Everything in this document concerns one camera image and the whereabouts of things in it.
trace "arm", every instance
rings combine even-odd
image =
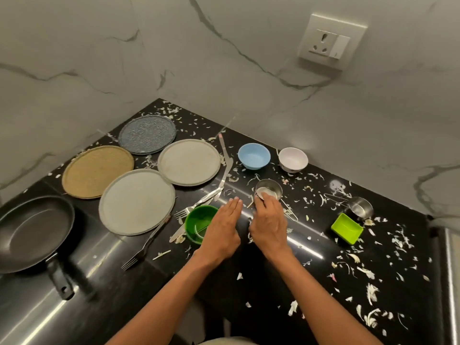
[[[263,194],[254,199],[257,213],[249,228],[256,245],[279,271],[300,305],[320,345],[379,345],[360,324],[303,268],[287,245],[287,222],[280,203]]]
[[[187,264],[106,345],[169,344],[204,278],[240,245],[235,225],[242,207],[235,197],[218,210]]]

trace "black countertop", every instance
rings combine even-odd
[[[169,116],[178,130],[176,141],[202,138],[221,152],[217,140],[213,140],[221,125],[161,99],[131,119],[145,114]],[[126,122],[88,149],[118,145],[116,136]],[[271,163],[258,171],[245,170],[237,152],[240,146],[254,140],[229,128],[224,129],[223,136],[227,151],[237,162],[230,172],[237,181],[227,180],[225,189],[229,191],[211,205],[220,206],[237,195],[247,206],[258,178],[279,181],[286,203],[299,218],[296,223],[288,219],[288,227],[292,229],[288,234],[290,246],[319,283],[364,324],[356,311],[358,305],[363,318],[380,309],[373,316],[377,322],[375,328],[366,327],[385,344],[440,343],[443,330],[441,305],[434,287],[438,282],[434,274],[435,243],[423,214],[313,165],[301,173],[287,174],[277,164],[276,150],[268,146]],[[158,155],[135,156],[135,168],[156,168]],[[26,199],[44,194],[58,193],[71,200],[77,208],[77,220],[72,235],[59,251],[74,286],[78,286],[76,294],[70,301],[61,301],[41,265],[1,276],[1,345],[103,344],[181,269],[187,261],[186,249],[198,248],[188,240],[182,244],[169,243],[169,237],[180,226],[171,220],[150,246],[146,261],[123,272],[121,265],[142,247],[150,233],[117,236],[108,232],[98,218],[98,200],[79,200],[64,193],[60,175],[67,163],[5,204],[0,215]],[[215,179],[198,187],[176,186],[178,198],[173,212],[215,189],[223,172],[221,167]],[[337,190],[337,185],[341,189],[334,192],[331,188]],[[328,199],[335,198],[332,195],[361,196],[374,207],[375,215],[365,226],[362,242],[353,247],[337,239],[330,230],[343,209]],[[300,309],[292,316],[287,315],[294,299],[279,274],[256,245],[248,242],[248,218],[252,210],[244,208],[237,225],[241,246],[231,259],[210,274],[198,296],[261,344],[315,343]],[[158,252],[169,249],[171,253],[152,261]],[[360,263],[347,253],[357,255]],[[358,267],[370,270],[374,276]],[[243,279],[237,281],[240,272]],[[379,289],[377,301],[372,301],[372,305],[367,297],[369,283]]]

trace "person's left hand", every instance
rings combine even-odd
[[[241,243],[235,225],[242,209],[243,201],[238,197],[229,199],[226,205],[219,208],[196,253],[210,259],[216,266],[224,259],[230,258]]]

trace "white bowl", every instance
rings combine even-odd
[[[285,148],[279,154],[280,166],[288,173],[300,172],[308,165],[308,157],[297,148]]]

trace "light blue bowl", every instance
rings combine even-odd
[[[244,144],[238,150],[238,158],[244,167],[256,170],[270,162],[270,151],[265,146],[257,143]]]

